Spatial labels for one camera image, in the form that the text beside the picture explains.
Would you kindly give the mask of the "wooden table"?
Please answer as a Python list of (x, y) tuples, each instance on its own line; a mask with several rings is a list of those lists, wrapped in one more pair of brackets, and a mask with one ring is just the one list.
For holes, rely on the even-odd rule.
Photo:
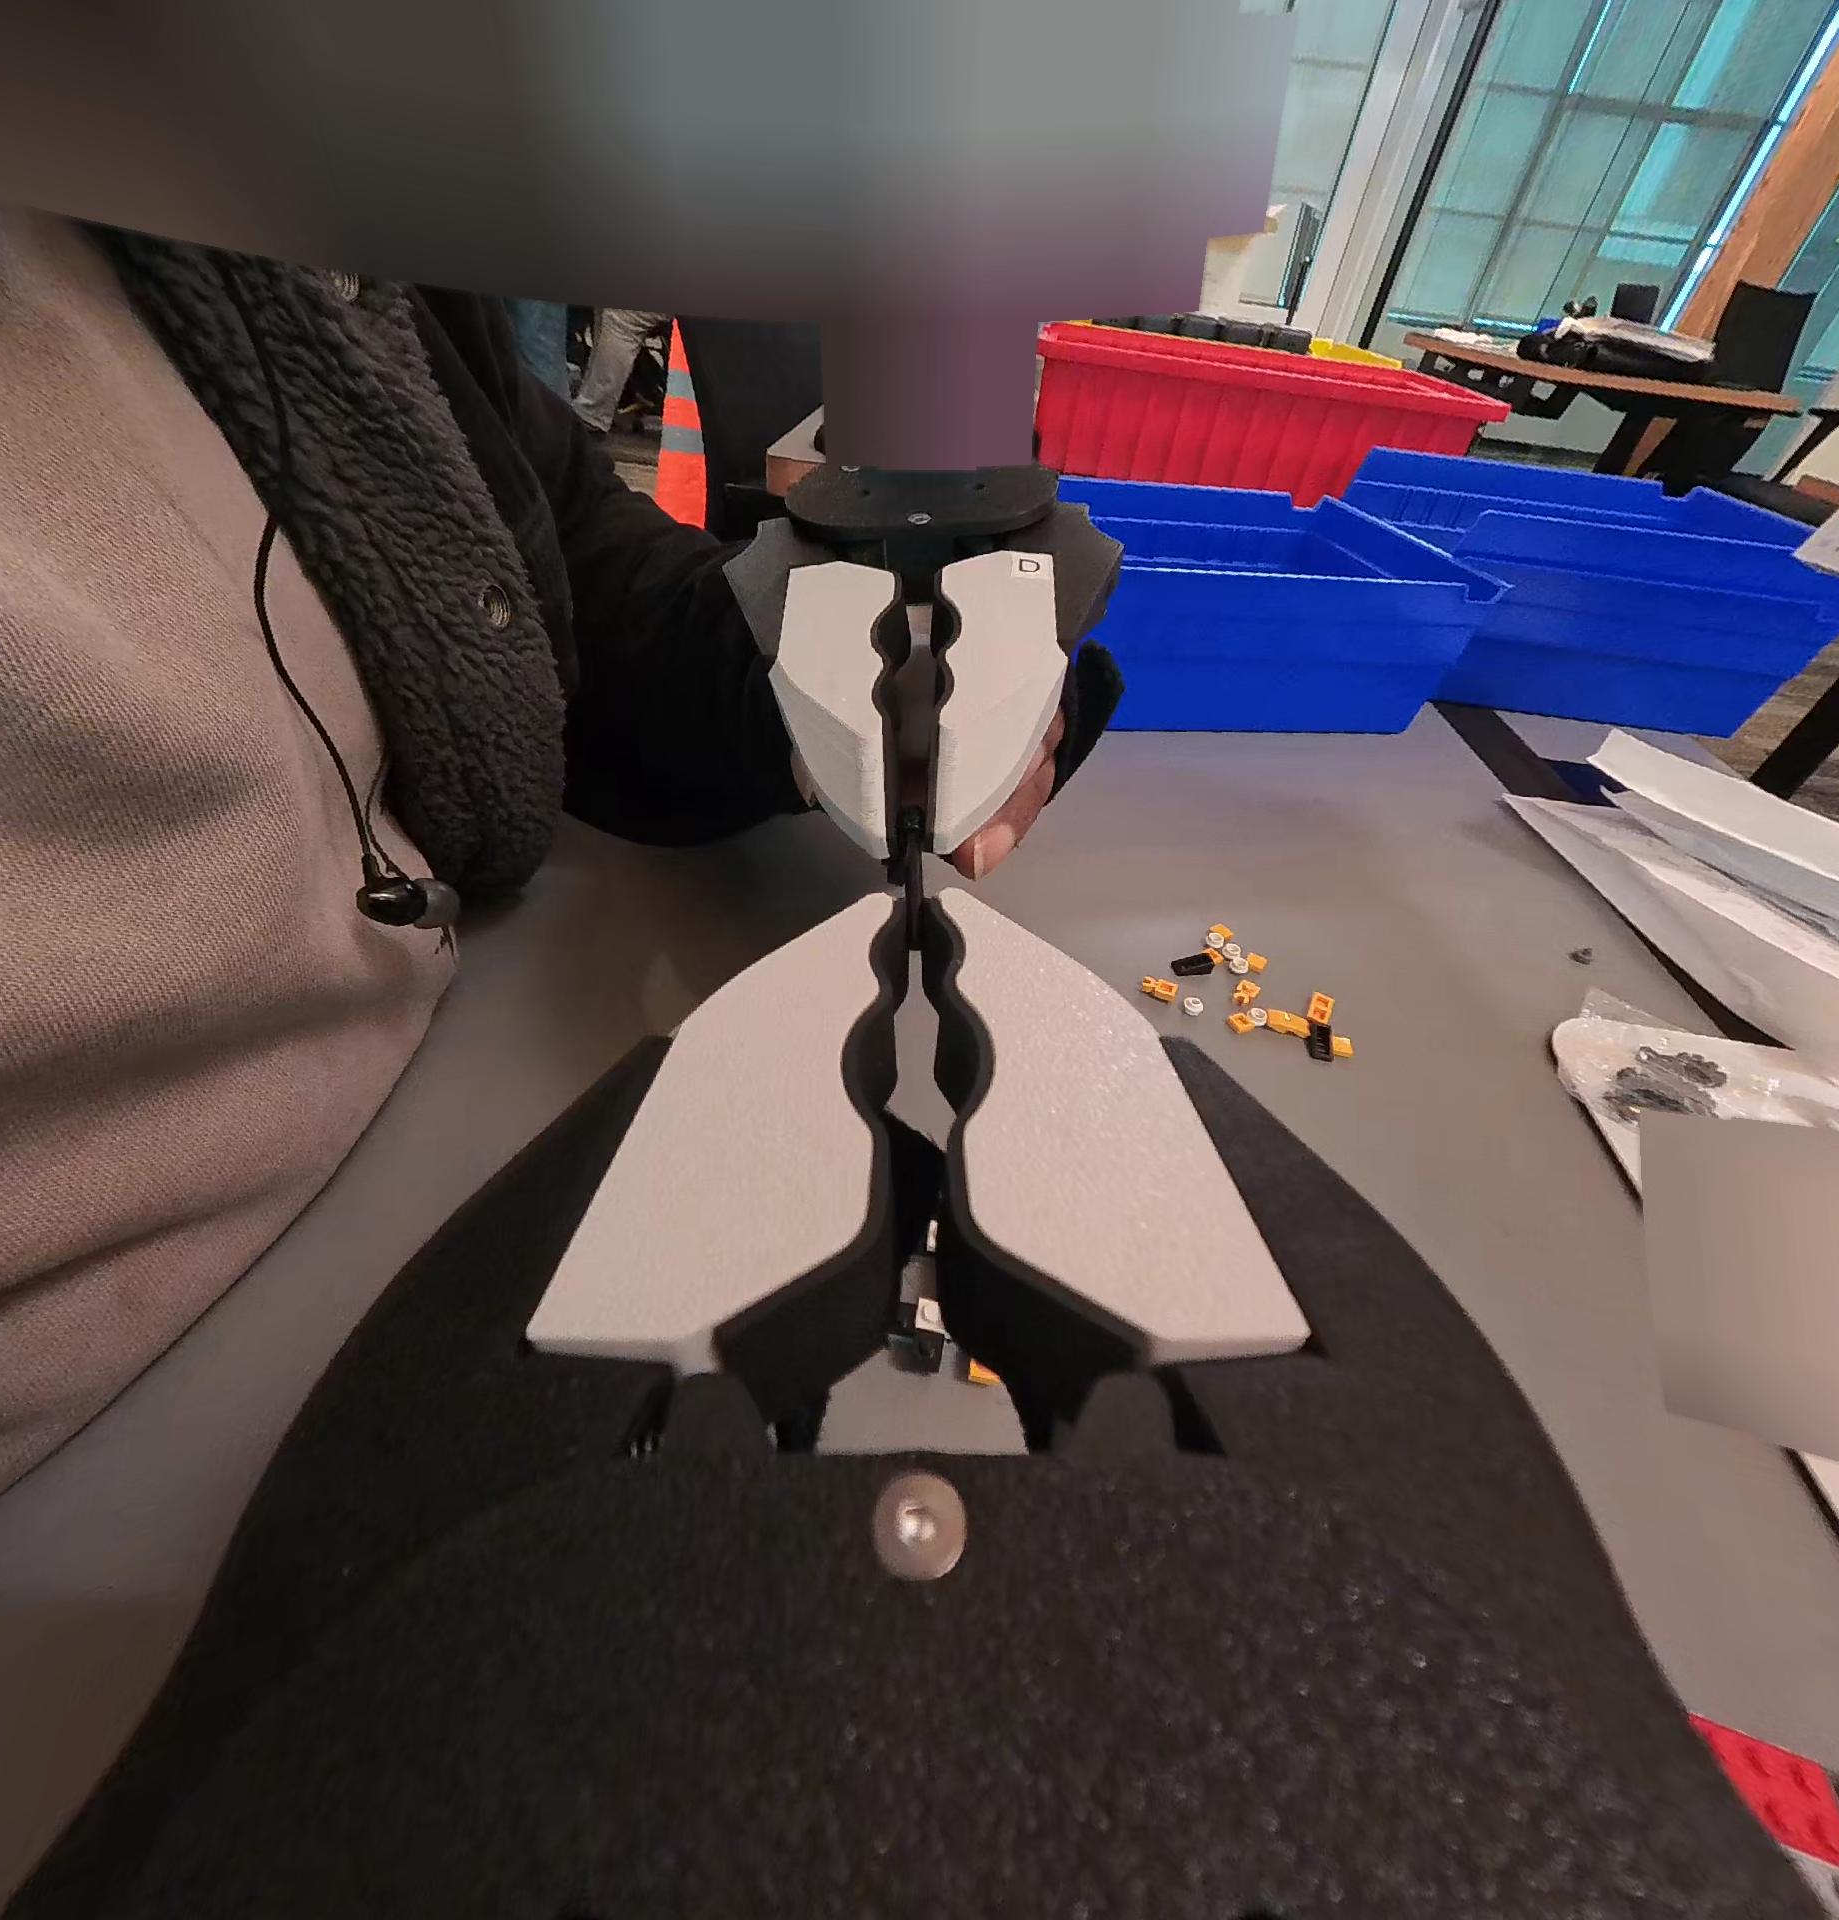
[(1574, 396), (1611, 410), (1622, 422), (1592, 470), (1653, 477), (1670, 496), (1692, 494), (1733, 472), (1771, 422), (1802, 414), (1793, 396), (1534, 362), (1516, 352), (1455, 345), (1434, 332), (1408, 331), (1404, 345), (1418, 349), (1423, 376), (1502, 400), (1521, 417), (1555, 421)]

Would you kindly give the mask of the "small lego windshield assembly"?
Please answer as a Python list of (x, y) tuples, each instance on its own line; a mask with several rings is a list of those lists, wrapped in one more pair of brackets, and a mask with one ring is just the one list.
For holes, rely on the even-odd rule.
[(979, 1389), (996, 1389), (1000, 1376), (970, 1356), (948, 1330), (936, 1290), (939, 1233), (939, 1220), (927, 1220), (901, 1264), (884, 1355), (891, 1367), (907, 1376), (951, 1376)]

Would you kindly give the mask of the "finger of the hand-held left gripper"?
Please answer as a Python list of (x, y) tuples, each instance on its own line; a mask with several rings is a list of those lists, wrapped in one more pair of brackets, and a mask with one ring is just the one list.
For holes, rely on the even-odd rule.
[(878, 861), (891, 860), (895, 829), (877, 627), (900, 610), (898, 579), (889, 570), (850, 561), (794, 566), (770, 671), (814, 802)]
[(939, 573), (915, 671), (918, 845), (1000, 857), (1049, 802), (1069, 660), (1043, 550), (990, 550)]

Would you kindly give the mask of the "black office chair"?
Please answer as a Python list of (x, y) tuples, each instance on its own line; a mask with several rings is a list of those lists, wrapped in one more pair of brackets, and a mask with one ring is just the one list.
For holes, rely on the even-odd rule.
[(1816, 291), (1733, 285), (1712, 332), (1706, 383), (1733, 392), (1781, 392), (1816, 300)]

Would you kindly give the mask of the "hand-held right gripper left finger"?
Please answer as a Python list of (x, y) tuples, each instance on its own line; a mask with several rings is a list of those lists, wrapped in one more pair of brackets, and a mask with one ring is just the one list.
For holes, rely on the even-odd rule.
[(666, 1054), (527, 1341), (675, 1374), (847, 1374), (898, 1290), (884, 1107), (907, 904), (867, 896), (730, 978)]

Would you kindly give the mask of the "black wired earbud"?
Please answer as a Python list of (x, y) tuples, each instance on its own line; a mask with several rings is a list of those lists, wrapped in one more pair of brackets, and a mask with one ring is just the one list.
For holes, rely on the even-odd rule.
[(315, 712), (305, 687), (296, 682), (282, 660), (282, 650), (268, 604), (268, 585), (272, 563), (278, 550), (282, 522), (278, 510), (268, 503), (263, 526), (253, 561), (251, 599), (260, 627), (263, 654), (291, 704), (294, 714), (315, 737), (320, 750), (330, 764), (340, 798), (351, 817), (355, 848), (360, 861), (360, 885), (355, 889), (355, 910), (361, 919), (389, 931), (429, 931), (436, 937), (440, 950), (455, 950), (455, 925), (461, 912), (461, 897), (452, 885), (436, 876), (415, 876), (397, 856), (388, 854), (374, 828), (374, 802), (383, 787), (388, 761), (382, 759), (372, 772), (366, 791), (355, 785), (354, 772), (344, 755), (337, 746), (330, 728)]

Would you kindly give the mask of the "red plastic bin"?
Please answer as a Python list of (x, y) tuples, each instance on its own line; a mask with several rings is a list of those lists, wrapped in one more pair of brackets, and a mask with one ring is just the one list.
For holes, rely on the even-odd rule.
[(1401, 367), (1094, 324), (1040, 331), (1040, 461), (1138, 484), (1337, 498), (1378, 449), (1460, 456), (1508, 406)]

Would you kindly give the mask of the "clear plastic bag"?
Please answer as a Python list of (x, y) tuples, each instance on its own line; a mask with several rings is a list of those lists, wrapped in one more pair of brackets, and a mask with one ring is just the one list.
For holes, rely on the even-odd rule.
[(1796, 1051), (1704, 1037), (1592, 990), (1551, 1034), (1555, 1077), (1603, 1140), (1633, 1195), (1644, 1194), (1649, 1114), (1749, 1119), (1839, 1133), (1839, 1073)]

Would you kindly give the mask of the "large lego vehicle build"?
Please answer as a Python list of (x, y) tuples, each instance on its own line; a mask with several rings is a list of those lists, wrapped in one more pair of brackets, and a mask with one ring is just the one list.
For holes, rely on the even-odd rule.
[(1688, 1722), (1821, 1914), (1839, 1919), (1839, 1773), (1699, 1714)]

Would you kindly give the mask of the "pile of small lego pieces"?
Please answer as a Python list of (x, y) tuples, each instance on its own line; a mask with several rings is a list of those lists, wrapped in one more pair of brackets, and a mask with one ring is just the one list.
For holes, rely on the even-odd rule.
[(1241, 1039), (1275, 1037), (1295, 1043), (1317, 1065), (1349, 1062), (1357, 1043), (1339, 1024), (1337, 999), (1322, 992), (1289, 992), (1289, 976), (1279, 978), (1262, 947), (1228, 924), (1204, 924), (1196, 947), (1144, 972), (1136, 992), (1150, 1006), (1170, 1008), (1181, 1020), (1196, 1020)]

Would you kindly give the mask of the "person's left hand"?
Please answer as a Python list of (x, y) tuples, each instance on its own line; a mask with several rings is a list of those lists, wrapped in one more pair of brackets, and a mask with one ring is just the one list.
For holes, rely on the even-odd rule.
[(948, 861), (961, 878), (990, 876), (1038, 824), (1059, 787), (1059, 752), (1064, 730), (1064, 714), (1054, 710), (1049, 728), (1026, 761), (1013, 791), (987, 820), (951, 848)]

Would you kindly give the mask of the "orange traffic cone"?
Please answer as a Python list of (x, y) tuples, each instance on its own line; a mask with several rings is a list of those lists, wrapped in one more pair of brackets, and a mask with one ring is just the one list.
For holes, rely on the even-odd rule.
[(653, 496), (659, 510), (673, 520), (705, 527), (706, 472), (702, 421), (680, 321), (670, 321), (666, 341), (666, 392)]

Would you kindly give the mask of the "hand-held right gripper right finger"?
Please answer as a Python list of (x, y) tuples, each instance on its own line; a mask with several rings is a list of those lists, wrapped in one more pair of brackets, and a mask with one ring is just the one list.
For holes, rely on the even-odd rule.
[(970, 894), (925, 906), (948, 1330), (990, 1369), (1282, 1356), (1312, 1328), (1159, 1031)]

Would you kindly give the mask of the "black bag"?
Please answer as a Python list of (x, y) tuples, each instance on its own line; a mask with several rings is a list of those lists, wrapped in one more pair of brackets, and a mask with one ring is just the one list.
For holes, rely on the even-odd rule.
[(1521, 361), (1598, 376), (1701, 381), (1715, 362), (1709, 341), (1618, 316), (1566, 312), (1516, 345)]

